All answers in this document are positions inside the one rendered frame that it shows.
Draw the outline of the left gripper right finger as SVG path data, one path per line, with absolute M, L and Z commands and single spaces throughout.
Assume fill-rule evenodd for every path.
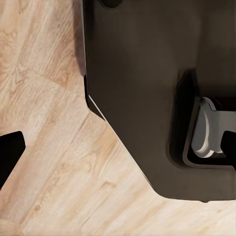
M 224 131 L 221 139 L 220 149 L 236 170 L 236 133 Z

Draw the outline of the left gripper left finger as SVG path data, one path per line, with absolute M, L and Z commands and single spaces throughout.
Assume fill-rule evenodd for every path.
M 26 149 L 21 131 L 0 136 L 0 190 Z

